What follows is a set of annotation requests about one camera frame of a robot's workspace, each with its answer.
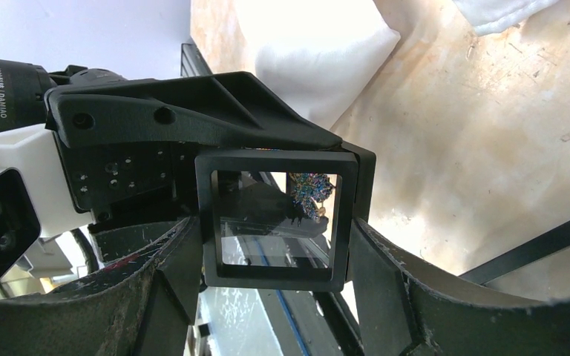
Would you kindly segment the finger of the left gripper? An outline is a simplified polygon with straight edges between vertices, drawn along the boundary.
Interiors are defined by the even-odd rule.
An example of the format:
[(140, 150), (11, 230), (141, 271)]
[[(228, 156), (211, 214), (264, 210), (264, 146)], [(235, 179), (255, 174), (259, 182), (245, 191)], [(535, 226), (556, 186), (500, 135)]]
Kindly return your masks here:
[(329, 225), (328, 218), (308, 217), (290, 195), (263, 182), (221, 195), (216, 216), (234, 236), (315, 238)]

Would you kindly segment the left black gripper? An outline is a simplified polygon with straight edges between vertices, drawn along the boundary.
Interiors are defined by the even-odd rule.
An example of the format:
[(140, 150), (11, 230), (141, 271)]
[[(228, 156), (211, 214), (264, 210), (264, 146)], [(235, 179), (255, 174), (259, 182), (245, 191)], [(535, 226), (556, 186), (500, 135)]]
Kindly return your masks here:
[(370, 215), (374, 153), (303, 118), (250, 73), (127, 80), (82, 70), (50, 80), (47, 126), (93, 234), (197, 214), (199, 147), (351, 151), (360, 167), (353, 212)]

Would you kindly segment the white garment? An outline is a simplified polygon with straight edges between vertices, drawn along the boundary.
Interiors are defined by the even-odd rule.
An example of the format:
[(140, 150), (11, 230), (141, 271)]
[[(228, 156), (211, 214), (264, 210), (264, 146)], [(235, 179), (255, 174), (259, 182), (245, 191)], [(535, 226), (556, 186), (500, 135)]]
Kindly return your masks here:
[(236, 1), (255, 74), (297, 114), (331, 128), (394, 50), (437, 27), (446, 1)]

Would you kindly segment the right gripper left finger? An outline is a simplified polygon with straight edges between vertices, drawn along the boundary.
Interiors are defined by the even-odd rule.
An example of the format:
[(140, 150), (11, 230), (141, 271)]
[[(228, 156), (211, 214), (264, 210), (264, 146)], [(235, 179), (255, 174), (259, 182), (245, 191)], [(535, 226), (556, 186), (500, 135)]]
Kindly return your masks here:
[(200, 222), (187, 217), (100, 271), (0, 300), (0, 355), (182, 355), (201, 269)]

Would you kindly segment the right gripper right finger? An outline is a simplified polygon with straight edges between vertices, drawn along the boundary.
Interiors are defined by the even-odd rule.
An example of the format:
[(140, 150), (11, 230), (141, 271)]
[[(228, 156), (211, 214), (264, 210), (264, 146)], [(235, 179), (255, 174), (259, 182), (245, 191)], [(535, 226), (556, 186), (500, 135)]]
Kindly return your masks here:
[(350, 262), (366, 355), (570, 355), (570, 298), (463, 280), (353, 221)]

